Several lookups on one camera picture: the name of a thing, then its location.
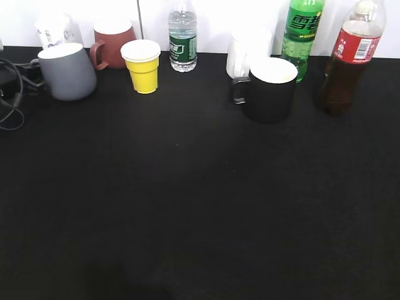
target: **red label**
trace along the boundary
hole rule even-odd
[[[381,37],[365,38],[340,30],[334,48],[335,56],[349,64],[366,64],[374,56]]]

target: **brown liquid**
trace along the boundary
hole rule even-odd
[[[333,56],[328,65],[329,76],[316,99],[316,107],[331,116],[350,110],[359,78],[367,66],[368,63],[348,64]]]

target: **barcode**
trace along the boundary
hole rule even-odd
[[[360,45],[358,46],[355,59],[365,59],[368,55],[369,47],[373,43],[372,39],[361,39]]]

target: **white container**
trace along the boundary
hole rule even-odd
[[[273,35],[268,29],[262,26],[240,28],[231,35],[226,72],[232,79],[248,76],[254,59],[271,56]]]
[[[75,42],[71,19],[63,14],[47,16],[36,22],[43,49]]]

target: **white mug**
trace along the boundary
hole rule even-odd
[[[263,27],[235,29],[227,53],[226,72],[232,78],[249,75],[251,61],[271,56],[273,35]]]

